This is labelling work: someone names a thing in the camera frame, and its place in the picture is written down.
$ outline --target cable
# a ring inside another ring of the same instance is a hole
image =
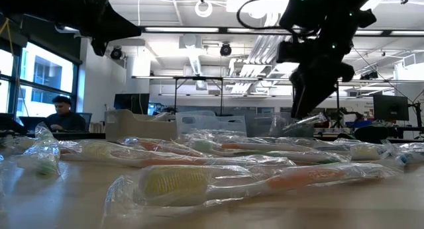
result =
[[[141,93],[138,94],[138,104],[140,105],[141,114],[144,115],[143,108],[141,107]]]
[[[356,53],[366,62],[366,64],[368,64],[369,66],[371,66],[370,63],[368,63],[368,61],[366,61],[366,59],[358,52],[358,50],[356,50],[355,47],[352,47]],[[400,93],[402,96],[406,97],[405,94],[403,94],[401,91],[399,91],[393,84],[391,84],[387,79],[385,79],[380,73],[378,73],[378,71],[376,71],[376,73],[387,83],[389,83],[390,86],[392,86],[398,93]]]
[[[3,26],[0,29],[0,34],[4,31],[5,27],[7,28],[7,36],[9,37],[9,44],[10,44],[12,56],[15,56],[14,53],[13,53],[13,43],[12,43],[12,37],[11,37],[11,29],[9,27],[9,18],[6,18],[5,24],[3,24]],[[16,84],[19,86],[19,91],[21,92],[21,96],[23,98],[22,102],[23,102],[23,105],[24,105],[24,108],[25,108],[25,111],[26,111],[26,115],[29,116],[27,104],[25,104],[25,97],[24,97],[24,94],[23,94],[23,91],[22,91],[21,82],[20,82],[18,75],[16,75],[15,81],[16,81]]]
[[[251,28],[251,29],[255,29],[255,30],[270,30],[270,29],[281,29],[281,27],[279,26],[267,26],[267,27],[255,27],[255,26],[250,26],[249,24],[244,23],[241,20],[240,14],[241,14],[241,10],[243,10],[244,6],[246,6],[249,3],[255,2],[255,1],[261,1],[261,0],[250,0],[247,1],[246,3],[244,3],[237,11],[236,13],[236,18],[239,24],[241,24],[243,27],[245,28]]]
[[[140,26],[140,0],[137,1],[138,25]]]

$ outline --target person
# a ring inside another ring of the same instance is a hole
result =
[[[69,98],[57,96],[53,98],[53,103],[56,113],[47,117],[52,130],[85,131],[85,120],[70,110],[72,104]]]

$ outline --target computer monitor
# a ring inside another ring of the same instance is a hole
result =
[[[134,114],[148,114],[148,93],[116,94],[113,107],[117,110],[128,109]]]
[[[44,122],[49,131],[52,131],[50,128],[50,123],[47,121],[47,118],[45,117],[38,117],[38,116],[20,116],[19,119],[24,124],[24,127],[29,131],[32,132],[35,130],[38,124],[41,122]]]
[[[406,97],[373,95],[374,119],[409,120],[408,99]]]
[[[0,113],[1,118],[9,118],[11,120],[15,119],[15,114],[13,113]]]

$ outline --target metal frame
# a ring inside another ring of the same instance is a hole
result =
[[[174,95],[174,109],[177,110],[177,90],[189,79],[194,80],[194,81],[207,81],[207,80],[212,80],[212,82],[221,90],[221,106],[220,106],[220,114],[223,114],[223,103],[224,103],[224,93],[223,93],[223,89],[224,89],[224,78],[223,77],[203,77],[203,76],[191,76],[191,77],[186,77],[186,76],[175,76],[175,95]],[[178,80],[180,79],[184,79],[184,81],[178,85]],[[217,83],[215,83],[214,80],[218,80],[221,81],[221,87],[219,87],[217,85]]]

